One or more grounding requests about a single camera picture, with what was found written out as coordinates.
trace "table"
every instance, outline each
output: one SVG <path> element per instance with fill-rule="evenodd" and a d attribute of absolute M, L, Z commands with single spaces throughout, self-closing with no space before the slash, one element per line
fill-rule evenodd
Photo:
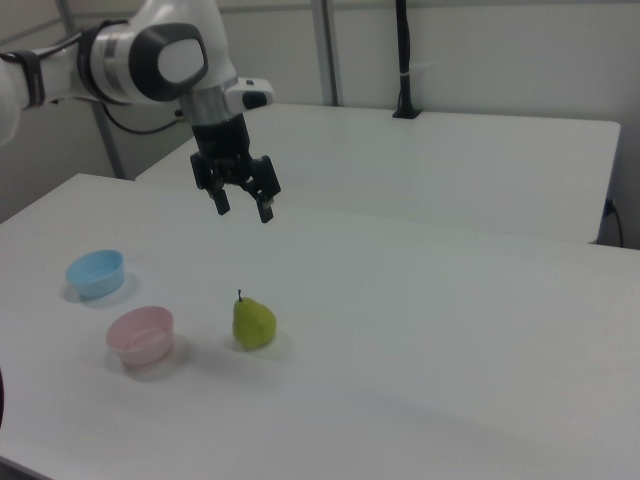
<path fill-rule="evenodd" d="M 64 271 L 99 248 L 127 279 L 82 302 Z M 0 225 L 0 270 L 0 456 L 52 478 L 640 476 L 632 250 L 78 175 Z M 106 330 L 153 304 L 173 356 L 127 372 Z"/>
<path fill-rule="evenodd" d="M 519 236 L 598 237 L 613 122 L 272 105 L 246 114 L 279 203 Z M 191 140 L 137 181 L 193 189 Z"/>

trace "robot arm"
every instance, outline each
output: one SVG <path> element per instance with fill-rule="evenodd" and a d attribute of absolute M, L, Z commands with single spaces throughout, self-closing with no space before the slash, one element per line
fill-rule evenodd
<path fill-rule="evenodd" d="M 273 102 L 266 80 L 238 78 L 215 0 L 147 0 L 129 21 L 107 21 L 58 46 L 0 55 L 0 144 L 20 111 L 64 98 L 105 104 L 178 100 L 199 151 L 191 163 L 200 189 L 221 215 L 225 184 L 256 200 L 272 217 L 280 185 L 269 157 L 249 154 L 242 113 Z"/>

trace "green pear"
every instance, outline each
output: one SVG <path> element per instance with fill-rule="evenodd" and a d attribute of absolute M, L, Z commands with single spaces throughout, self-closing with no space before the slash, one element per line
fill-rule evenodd
<path fill-rule="evenodd" d="M 233 306 L 233 336 L 243 348 L 267 345 L 276 333 L 276 316 L 255 300 L 240 295 Z"/>

